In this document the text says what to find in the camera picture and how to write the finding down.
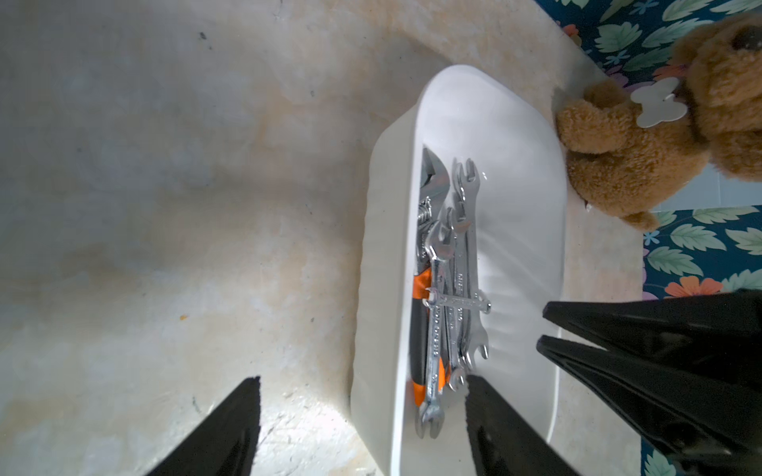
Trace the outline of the medium silver combination wrench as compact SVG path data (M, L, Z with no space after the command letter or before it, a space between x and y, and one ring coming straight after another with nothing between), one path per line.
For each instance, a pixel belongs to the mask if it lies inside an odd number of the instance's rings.
M441 406L440 396L440 366L444 364L442 351L444 348L444 295L448 283L448 264L454 258L452 232L443 232L442 222L434 222L425 240L425 247L431 262L432 282L429 287L429 297L424 305L429 309L429 324L427 338L426 360L426 393L424 402L418 410L416 432L419 438L424 438L426 432L433 440L437 438L445 421L445 411Z

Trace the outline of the small silver combination wrench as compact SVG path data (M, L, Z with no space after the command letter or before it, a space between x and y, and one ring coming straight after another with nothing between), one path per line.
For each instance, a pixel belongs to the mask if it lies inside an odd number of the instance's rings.
M467 309L489 315L492 304L482 290L476 292L475 297L458 297L440 293L435 288L428 288L429 296L423 299L423 303L429 309L434 307L451 307L452 309Z

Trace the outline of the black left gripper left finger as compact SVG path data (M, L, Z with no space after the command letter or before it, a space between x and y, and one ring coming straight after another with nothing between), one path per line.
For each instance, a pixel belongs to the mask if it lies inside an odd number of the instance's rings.
M249 475L257 451L260 379L243 380L152 475Z

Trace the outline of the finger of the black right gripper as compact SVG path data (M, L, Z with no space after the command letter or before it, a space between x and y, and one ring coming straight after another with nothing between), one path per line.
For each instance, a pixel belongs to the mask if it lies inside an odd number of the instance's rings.
M609 351L744 387L761 385L761 293L629 303L550 301L543 318Z
M760 393L557 337L537 350L678 468L761 468Z

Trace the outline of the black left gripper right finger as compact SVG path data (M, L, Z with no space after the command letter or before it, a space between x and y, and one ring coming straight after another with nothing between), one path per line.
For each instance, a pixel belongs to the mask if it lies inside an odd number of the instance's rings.
M470 375L466 430L478 475L575 475L549 444L480 376Z

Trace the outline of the orange-handled adjustable wrench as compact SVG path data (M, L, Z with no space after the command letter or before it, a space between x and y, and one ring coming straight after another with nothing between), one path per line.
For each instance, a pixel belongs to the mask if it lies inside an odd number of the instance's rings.
M428 339L428 309L424 299L429 296L432 283L430 258L425 241L431 227L441 216L450 190L450 175L442 160L430 149L424 148L415 247L415 273L411 307L410 367L414 403L420 407L426 396L426 361Z

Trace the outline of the white plastic storage box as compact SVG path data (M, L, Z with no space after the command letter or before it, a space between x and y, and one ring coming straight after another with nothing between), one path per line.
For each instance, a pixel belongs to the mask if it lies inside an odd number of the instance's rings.
M558 410L560 372L536 344L560 332L542 313L563 287L564 154L539 111L479 69L453 65L382 133L370 160L350 411L385 475L474 474L467 388L440 393L436 438L415 430L409 340L428 154L446 168L446 207L470 210L470 230L454 238L448 289L491 307L466 327L473 374L541 438L552 435Z

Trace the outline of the large silver open-end wrench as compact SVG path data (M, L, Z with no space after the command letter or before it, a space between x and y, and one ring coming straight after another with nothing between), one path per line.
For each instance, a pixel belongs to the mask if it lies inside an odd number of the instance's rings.
M470 223L466 232L466 257L468 258L468 298L475 298L479 290L478 259L477 259L477 230L476 230L476 199L480 188L480 178L477 166L472 159L465 163L454 163L454 210L459 218ZM468 358L470 370L475 368L478 354L483 359L489 357L489 339L482 323L482 315L471 311L470 345Z

